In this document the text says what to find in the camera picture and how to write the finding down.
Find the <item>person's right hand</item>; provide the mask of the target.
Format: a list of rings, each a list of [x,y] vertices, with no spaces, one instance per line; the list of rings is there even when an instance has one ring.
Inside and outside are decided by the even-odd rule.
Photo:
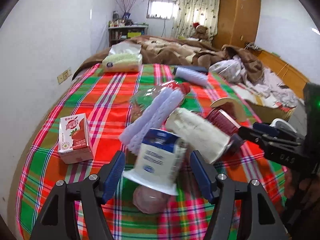
[[[297,190],[304,191],[301,203],[305,208],[311,206],[319,200],[319,174],[313,178],[305,178],[301,180],[299,185],[293,178],[293,173],[290,169],[285,172],[284,194],[285,197],[291,199]]]

